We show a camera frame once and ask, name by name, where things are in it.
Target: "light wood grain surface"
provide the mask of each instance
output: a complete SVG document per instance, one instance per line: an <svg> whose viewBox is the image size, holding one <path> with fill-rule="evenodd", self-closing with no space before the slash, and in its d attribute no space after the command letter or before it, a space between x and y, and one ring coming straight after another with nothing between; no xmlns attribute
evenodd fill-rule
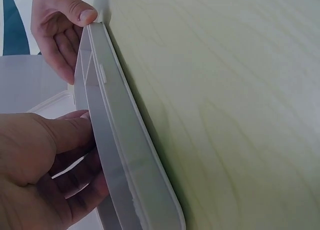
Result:
<svg viewBox="0 0 320 230"><path fill-rule="evenodd" d="M320 229L320 0L94 4L188 229Z"/></svg>

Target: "finger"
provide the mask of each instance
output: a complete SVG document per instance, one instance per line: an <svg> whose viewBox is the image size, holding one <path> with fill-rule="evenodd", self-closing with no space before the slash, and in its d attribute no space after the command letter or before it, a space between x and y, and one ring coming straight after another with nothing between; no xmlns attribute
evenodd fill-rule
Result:
<svg viewBox="0 0 320 230"><path fill-rule="evenodd" d="M72 224L88 215L108 194L106 179L101 171L82 191L67 199L72 214Z"/></svg>
<svg viewBox="0 0 320 230"><path fill-rule="evenodd" d="M57 118L57 119L60 119L60 120L75 119L75 118L79 118L81 116L86 117L88 119L90 118L89 112L87 110L79 110L79 111L74 111L74 112L68 113L64 116ZM80 158L85 156L88 152L90 152L94 148L95 145L96 145L95 139L92 138L92 140L89 141L84 147L79 147L77 149L56 155L54 162L53 162L53 165L48 173L50 174L51 177L54 177L57 174L65 171L73 163L75 163Z"/></svg>
<svg viewBox="0 0 320 230"><path fill-rule="evenodd" d="M79 41L81 41L81 37L82 37L82 32L84 30L83 27L79 27L77 25L73 25L73 30L76 32L78 38L79 38Z"/></svg>
<svg viewBox="0 0 320 230"><path fill-rule="evenodd" d="M37 36L36 41L45 61L63 80L69 84L74 84L75 72L61 55L59 48L51 37Z"/></svg>
<svg viewBox="0 0 320 230"><path fill-rule="evenodd" d="M36 188L40 196L46 200L61 219L63 226L59 229L67 229L72 221L70 207L54 180L48 174L45 174L36 183Z"/></svg>
<svg viewBox="0 0 320 230"><path fill-rule="evenodd" d="M69 28L64 32L64 34L69 39L69 42L71 43L71 45L73 47L73 50L77 54L79 51L79 45L80 45L80 41L79 41L77 33L75 32L75 30L73 28Z"/></svg>
<svg viewBox="0 0 320 230"><path fill-rule="evenodd" d="M79 27L87 26L98 17L94 7L82 0L59 0L57 3L57 9Z"/></svg>
<svg viewBox="0 0 320 230"><path fill-rule="evenodd" d="M46 130L51 150L55 154L83 148L94 138L91 122L86 114L65 120L50 120L39 116L35 120Z"/></svg>
<svg viewBox="0 0 320 230"><path fill-rule="evenodd" d="M71 42L64 33L59 33L54 36L54 40L58 46L59 52L74 72L77 64L77 53L75 52Z"/></svg>
<svg viewBox="0 0 320 230"><path fill-rule="evenodd" d="M102 171L98 150L91 151L80 163L66 173L54 178L66 199L81 191Z"/></svg>
<svg viewBox="0 0 320 230"><path fill-rule="evenodd" d="M59 120L76 119L76 118L80 118L81 116L87 113L88 113L88 110L78 110L78 111L70 112L64 116L58 117L57 119Z"/></svg>

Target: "white plastic frame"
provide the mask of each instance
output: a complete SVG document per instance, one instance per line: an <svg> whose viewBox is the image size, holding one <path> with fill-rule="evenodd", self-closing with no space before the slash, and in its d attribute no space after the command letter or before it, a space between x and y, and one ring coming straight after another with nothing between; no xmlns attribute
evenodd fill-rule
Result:
<svg viewBox="0 0 320 230"><path fill-rule="evenodd" d="M83 30L74 94L76 108L90 111L119 229L185 230L181 206L102 23ZM104 212L99 215L107 223Z"/></svg>

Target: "teal fabric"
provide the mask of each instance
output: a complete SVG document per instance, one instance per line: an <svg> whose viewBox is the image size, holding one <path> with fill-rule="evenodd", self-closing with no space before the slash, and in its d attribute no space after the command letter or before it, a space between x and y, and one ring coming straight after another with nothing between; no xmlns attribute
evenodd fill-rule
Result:
<svg viewBox="0 0 320 230"><path fill-rule="evenodd" d="M3 55L29 55L26 30L14 0L3 0L3 15Z"/></svg>

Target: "fingernail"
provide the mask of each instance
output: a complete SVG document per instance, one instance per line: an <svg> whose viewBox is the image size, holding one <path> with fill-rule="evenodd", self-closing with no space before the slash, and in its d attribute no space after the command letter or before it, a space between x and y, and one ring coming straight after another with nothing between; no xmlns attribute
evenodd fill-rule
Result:
<svg viewBox="0 0 320 230"><path fill-rule="evenodd" d="M87 9L87 10L84 10L81 15L80 15L80 18L79 20L81 22L84 22L86 21L95 11L92 10L92 9Z"/></svg>
<svg viewBox="0 0 320 230"><path fill-rule="evenodd" d="M86 113L83 114L80 118L82 118L82 119L87 119L87 120L91 121L90 113L89 113L89 112L86 112Z"/></svg>

